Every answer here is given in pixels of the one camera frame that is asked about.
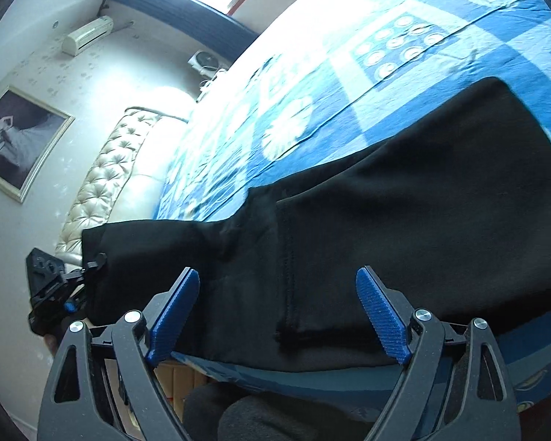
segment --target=silver screw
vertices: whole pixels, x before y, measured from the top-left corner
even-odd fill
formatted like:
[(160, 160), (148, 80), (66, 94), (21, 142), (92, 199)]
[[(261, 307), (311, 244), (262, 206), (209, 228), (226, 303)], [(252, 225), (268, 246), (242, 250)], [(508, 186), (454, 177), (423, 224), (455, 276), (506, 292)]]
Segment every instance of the silver screw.
[(82, 322), (80, 322), (79, 320), (76, 321), (76, 322), (73, 322), (69, 326), (69, 330), (73, 331), (74, 333), (77, 333), (78, 331), (81, 331), (82, 328), (84, 328), (84, 324)]
[(483, 318), (476, 318), (473, 321), (473, 324), (480, 330), (485, 330), (486, 328), (488, 328), (488, 322), (486, 322), (486, 320), (484, 320)]
[(428, 322), (432, 318), (431, 312), (425, 310), (424, 308), (417, 310), (414, 316), (418, 318), (421, 322)]
[(141, 314), (136, 311), (130, 311), (125, 314), (125, 322), (127, 323), (135, 323), (138, 322), (141, 319)]

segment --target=framed picture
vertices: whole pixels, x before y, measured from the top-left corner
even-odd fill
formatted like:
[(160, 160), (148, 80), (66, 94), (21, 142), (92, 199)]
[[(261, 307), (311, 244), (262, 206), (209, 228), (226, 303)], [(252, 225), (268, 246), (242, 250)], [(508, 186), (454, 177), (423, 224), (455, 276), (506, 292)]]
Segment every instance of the framed picture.
[(7, 87), (0, 94), (0, 189), (22, 203), (72, 121), (73, 116)]

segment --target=patterned bedsheet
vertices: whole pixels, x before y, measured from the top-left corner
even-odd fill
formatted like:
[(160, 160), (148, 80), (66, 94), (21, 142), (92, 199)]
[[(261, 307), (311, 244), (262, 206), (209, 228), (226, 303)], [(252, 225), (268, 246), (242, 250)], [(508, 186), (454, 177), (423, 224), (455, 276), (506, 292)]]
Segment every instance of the patterned bedsheet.
[[(551, 139), (543, 0), (298, 0), (198, 105), (156, 218), (226, 218), (248, 187), (394, 135), (486, 76), (505, 81)], [(545, 365), (534, 368), (523, 375)]]

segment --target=gold picture frame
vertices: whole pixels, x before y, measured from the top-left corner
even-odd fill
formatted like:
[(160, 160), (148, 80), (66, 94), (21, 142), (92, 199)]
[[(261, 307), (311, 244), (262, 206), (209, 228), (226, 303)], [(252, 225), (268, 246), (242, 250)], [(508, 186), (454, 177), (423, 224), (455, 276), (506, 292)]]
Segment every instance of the gold picture frame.
[(0, 92), (0, 189), (23, 203), (74, 117), (12, 86)]

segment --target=bride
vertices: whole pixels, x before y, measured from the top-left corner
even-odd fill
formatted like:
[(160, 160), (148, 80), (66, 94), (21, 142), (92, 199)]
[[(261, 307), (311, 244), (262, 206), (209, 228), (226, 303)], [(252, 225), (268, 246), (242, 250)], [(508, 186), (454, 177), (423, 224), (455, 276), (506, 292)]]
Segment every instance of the bride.
[(57, 131), (61, 117), (48, 114), (41, 123), (27, 129), (14, 126), (13, 119), (0, 117), (0, 156), (21, 171), (28, 171)]

